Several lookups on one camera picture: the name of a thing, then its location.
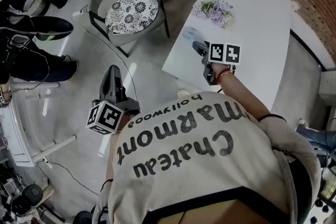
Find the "cable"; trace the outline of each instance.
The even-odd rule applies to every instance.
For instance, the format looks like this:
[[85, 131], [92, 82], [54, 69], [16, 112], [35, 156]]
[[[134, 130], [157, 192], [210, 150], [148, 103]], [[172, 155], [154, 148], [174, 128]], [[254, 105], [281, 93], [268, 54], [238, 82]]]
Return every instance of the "cable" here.
[[135, 84], [134, 84], [134, 81], [133, 81], [133, 78], [132, 78], [132, 74], [131, 74], [131, 72], [130, 72], [130, 70], [128, 69], [128, 67], [127, 67], [127, 65], [125, 64], [125, 62], [121, 59], [121, 57], [114, 51], [114, 50], [112, 50], [111, 48], [110, 48], [110, 46], [109, 45], [107, 45], [104, 41], [102, 41], [102, 40], [100, 40], [99, 38], [97, 38], [97, 37], [95, 37], [95, 36], [93, 36], [92, 34], [90, 34], [84, 27], [82, 27], [81, 25], [79, 25], [81, 28], [83, 28], [84, 30], [85, 30], [85, 32], [86, 33], [88, 33], [91, 37], [93, 37], [94, 39], [96, 39], [96, 40], [98, 40], [99, 42], [102, 42], [106, 47], [108, 47], [109, 48], [109, 50], [111, 51], [111, 52], [113, 52], [121, 61], [122, 61], [122, 63], [124, 64], [124, 66], [125, 66], [125, 68], [127, 69], [127, 71], [128, 71], [128, 73], [130, 74], [130, 78], [131, 78], [131, 80], [132, 80], [132, 84], [133, 84], [133, 88], [134, 88], [134, 95], [135, 95], [135, 99], [136, 100], [138, 100], [138, 97], [137, 97], [137, 93], [136, 93], [136, 90], [135, 90]]
[[71, 57], [70, 57], [69, 55], [65, 55], [65, 56], [64, 56], [64, 59], [67, 59], [67, 57], [69, 57], [69, 60], [70, 60], [70, 62], [71, 62], [72, 59], [71, 59]]
[[16, 186], [15, 190], [13, 191], [14, 197], [16, 196], [16, 194], [15, 194], [16, 190], [17, 190], [17, 189], [18, 189], [18, 187], [19, 187], [19, 186], [21, 186], [21, 185], [22, 185], [22, 184], [21, 184], [21, 183], [19, 183], [19, 184]]
[[38, 168], [41, 170], [41, 172], [47, 177], [48, 181], [50, 181], [50, 179], [49, 179], [49, 177], [46, 175], [46, 173], [43, 172], [43, 170], [41, 169], [41, 167], [39, 167], [39, 165], [38, 165], [39, 163], [44, 163], [44, 161], [39, 161], [39, 162], [37, 162], [36, 167], [38, 167]]
[[6, 92], [6, 93], [14, 93], [14, 92], [16, 92], [16, 91], [23, 91], [23, 90], [29, 90], [29, 91], [30, 91], [30, 90], [34, 90], [34, 89], [36, 89], [38, 86], [40, 86], [40, 85], [47, 79], [47, 77], [48, 77], [49, 74], [50, 74], [50, 66], [49, 66], [47, 57], [45, 57], [44, 55], [40, 54], [39, 52], [36, 52], [36, 51], [33, 51], [33, 50], [27, 48], [25, 45], [23, 45], [23, 44], [21, 44], [21, 43], [19, 43], [19, 42], [15, 42], [15, 41], [11, 40], [11, 39], [8, 38], [8, 37], [5, 37], [5, 38], [7, 38], [7, 39], [9, 40], [9, 42], [13, 42], [13, 43], [15, 43], [15, 44], [19, 44], [19, 45], [23, 46], [25, 49], [30, 50], [31, 52], [34, 52], [34, 53], [39, 54], [39, 55], [41, 55], [42, 57], [44, 57], [44, 58], [46, 59], [47, 67], [48, 67], [48, 73], [47, 73], [46, 77], [45, 77], [45, 78], [44, 78], [38, 85], [36, 85], [35, 87], [33, 87], [33, 88], [26, 88], [26, 89], [17, 89], [17, 90], [9, 91], [9, 92]]
[[48, 211], [48, 209], [44, 209], [43, 212], [41, 213], [40, 217], [43, 217], [45, 211]]
[[60, 167], [62, 167], [63, 169], [65, 169], [66, 171], [68, 171], [68, 173], [70, 174], [70, 176], [73, 178], [74, 181], [76, 181], [79, 185], [83, 186], [85, 189], [89, 190], [90, 192], [92, 192], [93, 194], [96, 194], [97, 196], [99, 196], [99, 194], [95, 193], [94, 191], [92, 191], [91, 189], [89, 189], [88, 187], [84, 186], [81, 182], [79, 182], [77, 179], [75, 179], [72, 175], [72, 173], [69, 171], [68, 168], [65, 168], [63, 165], [61, 164], [58, 164], [58, 163], [52, 163], [52, 164], [55, 164], [55, 165], [58, 165]]
[[183, 218], [184, 218], [185, 212], [186, 212], [186, 211], [184, 211], [184, 212], [183, 212], [183, 215], [182, 215], [182, 217], [180, 218], [180, 220], [179, 220], [179, 223], [178, 223], [178, 224], [181, 224], [181, 222], [182, 222], [182, 220], [183, 220]]

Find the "purple flowers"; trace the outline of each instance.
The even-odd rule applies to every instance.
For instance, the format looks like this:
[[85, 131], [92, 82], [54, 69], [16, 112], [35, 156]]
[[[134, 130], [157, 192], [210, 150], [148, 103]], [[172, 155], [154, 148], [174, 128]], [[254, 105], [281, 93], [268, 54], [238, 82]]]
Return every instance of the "purple flowers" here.
[[195, 2], [191, 13], [198, 18], [209, 18], [215, 25], [224, 28], [232, 18], [232, 8], [225, 1]]

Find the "black and white cushion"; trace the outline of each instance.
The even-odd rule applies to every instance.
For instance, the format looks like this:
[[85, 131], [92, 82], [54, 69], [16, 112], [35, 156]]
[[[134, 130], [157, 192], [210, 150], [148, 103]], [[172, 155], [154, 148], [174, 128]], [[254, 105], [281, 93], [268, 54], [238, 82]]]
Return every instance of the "black and white cushion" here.
[[105, 24], [114, 34], [142, 31], [156, 18], [157, 0], [117, 0], [107, 12]]

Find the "concrete floor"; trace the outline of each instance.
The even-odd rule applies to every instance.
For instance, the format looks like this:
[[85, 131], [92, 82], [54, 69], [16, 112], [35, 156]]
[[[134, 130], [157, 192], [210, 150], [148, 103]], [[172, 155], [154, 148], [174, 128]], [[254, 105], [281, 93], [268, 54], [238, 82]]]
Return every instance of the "concrete floor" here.
[[[164, 27], [161, 26], [123, 47], [132, 51], [130, 58], [122, 59], [131, 73], [135, 88], [127, 68], [116, 55], [120, 53], [91, 37], [78, 24], [74, 24], [73, 33], [66, 39], [40, 42], [39, 46], [46, 51], [70, 55], [79, 60], [80, 64], [73, 80], [50, 90], [52, 98], [22, 100], [21, 110], [30, 111], [29, 120], [36, 122], [31, 130], [26, 130], [32, 145], [31, 151], [38, 153], [43, 145], [52, 141], [59, 142], [76, 134], [77, 140], [47, 158], [67, 167], [75, 178], [98, 193], [105, 180], [110, 142], [108, 136], [101, 136], [86, 129], [85, 122], [91, 101], [98, 95], [105, 71], [111, 64], [120, 67], [127, 95], [137, 99], [144, 111], [175, 99], [177, 90], [184, 88], [184, 85], [161, 71], [161, 68], [195, 1], [165, 1], [171, 38], [166, 37]], [[87, 4], [88, 0], [69, 0], [63, 9], [50, 10], [49, 13], [71, 21], [71, 14]], [[286, 67], [272, 112], [284, 115], [291, 126], [294, 126], [299, 118], [309, 118], [317, 94], [319, 76], [317, 64], [291, 38]], [[27, 93], [19, 92], [17, 96], [23, 98], [25, 94]], [[33, 133], [38, 134], [39, 138], [36, 139]], [[115, 136], [111, 137], [111, 143], [115, 143]], [[96, 195], [77, 184], [63, 168], [54, 166], [50, 169], [44, 163], [40, 163], [39, 166], [56, 190], [48, 203], [62, 217], [72, 217], [81, 210], [91, 210], [95, 205]], [[43, 185], [46, 182], [45, 175], [37, 167], [15, 169], [29, 184], [36, 182]]]
[[285, 68], [271, 113], [283, 116], [294, 128], [299, 119], [320, 130], [327, 106], [317, 95], [321, 68], [313, 57], [290, 36]]

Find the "wristband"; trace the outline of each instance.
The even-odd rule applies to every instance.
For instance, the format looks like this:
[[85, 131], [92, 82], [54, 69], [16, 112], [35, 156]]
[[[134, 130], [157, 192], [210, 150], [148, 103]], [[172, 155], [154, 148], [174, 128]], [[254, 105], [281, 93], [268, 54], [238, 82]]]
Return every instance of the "wristband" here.
[[228, 73], [232, 73], [232, 71], [229, 68], [222, 70], [217, 76], [217, 84], [220, 84], [222, 77]]

